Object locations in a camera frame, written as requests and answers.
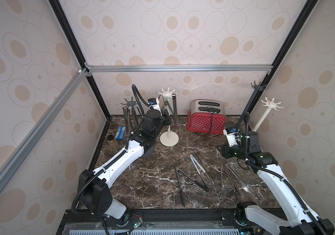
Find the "dark grey utensil rack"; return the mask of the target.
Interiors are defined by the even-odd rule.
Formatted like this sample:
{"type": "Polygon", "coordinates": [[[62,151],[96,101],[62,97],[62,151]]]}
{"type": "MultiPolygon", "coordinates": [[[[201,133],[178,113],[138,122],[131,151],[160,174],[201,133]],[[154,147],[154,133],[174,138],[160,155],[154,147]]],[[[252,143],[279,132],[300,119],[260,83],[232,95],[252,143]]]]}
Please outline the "dark grey utensil rack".
{"type": "Polygon", "coordinates": [[[125,121],[125,135],[129,135],[132,131],[135,131],[140,124],[140,115],[137,115],[137,112],[140,113],[139,106],[134,100],[134,97],[131,97],[130,100],[124,99],[125,103],[123,105],[123,116],[125,121]]]}

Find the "green tongs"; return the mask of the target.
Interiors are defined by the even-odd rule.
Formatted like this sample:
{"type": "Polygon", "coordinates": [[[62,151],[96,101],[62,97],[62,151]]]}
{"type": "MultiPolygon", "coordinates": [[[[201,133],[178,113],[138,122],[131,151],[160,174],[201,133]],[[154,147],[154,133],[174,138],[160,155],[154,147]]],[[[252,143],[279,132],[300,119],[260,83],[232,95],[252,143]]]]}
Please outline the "green tongs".
{"type": "Polygon", "coordinates": [[[172,98],[171,97],[163,97],[163,107],[168,111],[168,114],[170,116],[174,115],[173,111],[173,104],[172,104],[172,98]]]}

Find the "white utensil rack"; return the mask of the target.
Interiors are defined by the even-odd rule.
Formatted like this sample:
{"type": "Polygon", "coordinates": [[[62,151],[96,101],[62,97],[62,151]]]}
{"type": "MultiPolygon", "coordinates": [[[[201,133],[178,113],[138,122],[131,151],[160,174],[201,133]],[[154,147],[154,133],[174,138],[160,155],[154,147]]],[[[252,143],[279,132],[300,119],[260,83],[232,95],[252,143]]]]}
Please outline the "white utensil rack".
{"type": "Polygon", "coordinates": [[[282,102],[275,102],[275,99],[272,98],[271,100],[268,100],[266,97],[265,99],[261,100],[262,106],[266,108],[266,110],[263,112],[263,114],[260,116],[259,120],[256,122],[253,131],[256,132],[258,128],[261,126],[261,124],[264,122],[270,111],[273,109],[275,111],[281,110],[283,107],[281,106],[282,102]]]}
{"type": "MultiPolygon", "coordinates": [[[[171,97],[172,98],[172,94],[176,94],[176,93],[175,93],[175,89],[171,90],[170,88],[167,88],[167,90],[162,89],[162,92],[158,92],[158,94],[162,97],[171,97]]],[[[161,142],[162,145],[167,146],[167,147],[175,146],[179,142],[179,136],[171,130],[171,125],[168,126],[166,132],[161,134],[160,142],[161,142]]]]}

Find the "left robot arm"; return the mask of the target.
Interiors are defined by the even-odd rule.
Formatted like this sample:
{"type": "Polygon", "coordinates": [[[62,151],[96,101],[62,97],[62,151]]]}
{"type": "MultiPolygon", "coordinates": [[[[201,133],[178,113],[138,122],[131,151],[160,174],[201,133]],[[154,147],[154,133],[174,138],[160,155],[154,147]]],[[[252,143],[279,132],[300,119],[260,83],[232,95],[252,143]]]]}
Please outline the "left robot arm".
{"type": "Polygon", "coordinates": [[[132,92],[138,106],[144,104],[149,110],[140,110],[141,122],[128,135],[125,146],[117,154],[96,169],[84,170],[80,174],[77,194],[71,205],[74,214],[90,212],[97,217],[105,215],[124,219],[127,207],[112,197],[110,188],[135,160],[153,152],[162,128],[171,124],[168,112],[160,108],[158,98],[144,100],[136,85],[132,85],[132,92]]]}

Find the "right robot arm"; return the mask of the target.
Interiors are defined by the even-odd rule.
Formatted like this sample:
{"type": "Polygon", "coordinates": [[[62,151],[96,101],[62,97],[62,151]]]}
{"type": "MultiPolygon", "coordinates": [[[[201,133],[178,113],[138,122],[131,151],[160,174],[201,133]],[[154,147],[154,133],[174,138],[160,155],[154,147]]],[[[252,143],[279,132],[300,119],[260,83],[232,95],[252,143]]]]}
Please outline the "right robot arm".
{"type": "Polygon", "coordinates": [[[227,143],[219,146],[225,159],[243,160],[246,169],[252,171],[268,186],[285,219],[262,209],[253,201],[239,202],[235,209],[235,221],[240,226],[254,223],[272,235],[332,235],[335,228],[329,219],[322,219],[299,195],[285,177],[277,160],[269,152],[263,152],[258,134],[250,131],[250,114],[245,112],[235,126],[224,129],[227,143]]]}

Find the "small steel tongs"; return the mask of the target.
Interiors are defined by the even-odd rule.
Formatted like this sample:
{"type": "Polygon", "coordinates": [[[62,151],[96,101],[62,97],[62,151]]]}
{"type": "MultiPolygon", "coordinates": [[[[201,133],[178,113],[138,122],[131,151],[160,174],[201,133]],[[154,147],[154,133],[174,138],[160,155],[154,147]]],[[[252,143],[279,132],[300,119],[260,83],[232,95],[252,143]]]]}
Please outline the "small steel tongs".
{"type": "Polygon", "coordinates": [[[196,159],[193,154],[190,155],[190,159],[191,159],[192,164],[194,165],[194,168],[196,169],[199,177],[201,178],[202,182],[204,183],[204,185],[206,186],[206,181],[204,179],[204,176],[206,176],[210,180],[210,182],[214,185],[214,180],[209,175],[209,173],[206,171],[206,169],[201,164],[201,162],[198,159],[196,159]]]}

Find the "thin steel tongs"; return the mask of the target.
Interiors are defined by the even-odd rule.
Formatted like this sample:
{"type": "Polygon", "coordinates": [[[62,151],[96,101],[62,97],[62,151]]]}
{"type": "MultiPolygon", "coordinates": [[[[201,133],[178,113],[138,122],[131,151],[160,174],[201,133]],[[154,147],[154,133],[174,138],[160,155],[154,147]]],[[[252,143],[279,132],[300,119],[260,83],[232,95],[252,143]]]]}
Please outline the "thin steel tongs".
{"type": "Polygon", "coordinates": [[[139,120],[140,117],[137,115],[138,111],[139,111],[139,108],[137,108],[137,107],[131,107],[130,108],[130,119],[131,119],[132,130],[135,130],[141,122],[139,120]]]}

